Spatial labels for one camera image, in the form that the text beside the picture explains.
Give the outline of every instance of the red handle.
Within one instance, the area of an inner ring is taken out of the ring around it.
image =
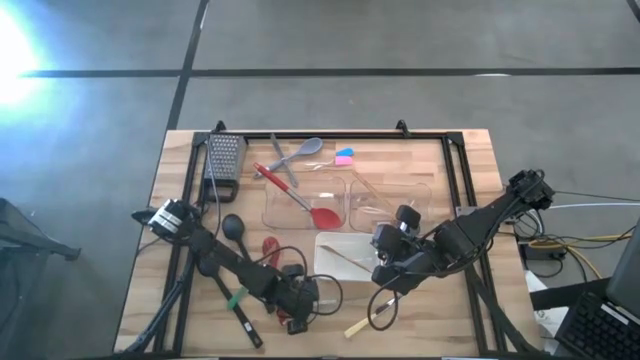
[[[264,175],[264,177],[271,180],[271,182],[274,183],[277,187],[282,189],[282,191],[286,192],[287,190],[289,190],[289,187],[287,186],[287,184],[285,184],[277,176],[273,175],[273,173],[267,170],[267,168],[265,168],[264,166],[258,163],[253,163],[253,167],[255,167],[260,174]]]

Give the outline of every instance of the red object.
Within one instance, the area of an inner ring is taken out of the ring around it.
[[[269,236],[262,241],[263,256],[267,254],[271,254],[277,249],[280,249],[280,243],[278,242],[278,239],[274,238],[273,236]],[[269,257],[268,259],[269,266],[272,266],[278,269],[279,260],[280,260],[280,252],[277,251],[273,253],[271,257]],[[289,315],[287,315],[284,311],[282,311],[282,309],[278,309],[278,311],[276,311],[276,315],[278,316],[278,322],[280,323],[280,325],[284,326],[287,324],[287,321],[289,320]]]
[[[326,208],[312,208],[309,203],[307,203],[300,195],[296,194],[293,189],[290,189],[287,184],[285,184],[282,180],[280,180],[277,176],[273,175],[273,173],[264,166],[253,163],[253,166],[260,172],[264,177],[269,179],[272,183],[274,183],[277,187],[279,187],[282,191],[287,193],[293,200],[295,200],[298,204],[302,205],[307,211],[311,213],[311,218],[313,219],[313,224],[321,230],[328,229],[336,229],[342,225],[342,221],[338,214],[336,214],[331,209]]]
[[[264,177],[271,180],[271,182],[274,183],[274,185],[276,185],[277,187],[279,187],[282,191],[287,192],[287,190],[289,190],[289,186],[287,186],[287,184],[285,184],[284,181],[280,180],[280,178],[273,175],[273,173],[267,170],[266,167],[258,163],[253,163],[253,167],[255,167],[256,170],[258,170],[260,174],[262,174]]]
[[[338,214],[330,209],[313,208],[311,209],[311,217],[313,224],[320,230],[336,229],[342,225]]]

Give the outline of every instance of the red silicone spatula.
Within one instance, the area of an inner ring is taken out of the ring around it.
[[[331,209],[325,208],[313,208],[311,205],[306,202],[300,195],[296,194],[293,190],[289,189],[287,184],[282,182],[277,176],[273,175],[271,171],[267,170],[264,166],[254,163],[253,166],[258,170],[258,172],[267,179],[269,179],[274,185],[279,187],[282,191],[287,193],[287,195],[291,196],[293,200],[295,200],[298,204],[300,204],[303,208],[305,208],[308,212],[311,213],[311,218],[313,219],[313,224],[322,230],[327,229],[336,229],[342,225],[342,221],[340,221],[340,217],[338,214],[333,212]]]

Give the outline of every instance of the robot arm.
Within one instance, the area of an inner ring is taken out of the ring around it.
[[[220,266],[224,267],[238,277],[250,295],[291,316],[287,323],[289,334],[307,330],[307,319],[318,300],[318,287],[314,279],[306,276],[302,265],[287,265],[280,271],[245,259],[200,225],[199,210],[182,200],[167,200],[160,209],[146,213],[147,216],[134,214],[134,218],[163,239],[187,245],[202,275],[213,277]]]
[[[401,206],[396,213],[398,224],[379,225],[374,233],[371,245],[382,264],[371,280],[406,295],[429,276],[445,277],[462,271],[487,251],[500,223],[532,209],[547,209],[553,194],[544,182],[544,174],[521,171],[509,179],[506,193],[491,204],[446,220],[420,238],[420,214]]]

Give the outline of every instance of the white tray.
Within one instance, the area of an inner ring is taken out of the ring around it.
[[[342,255],[373,271],[380,263],[371,246],[372,234],[321,232],[316,236],[313,270],[328,274],[341,281],[370,282],[371,273],[333,254],[320,245],[331,246]]]

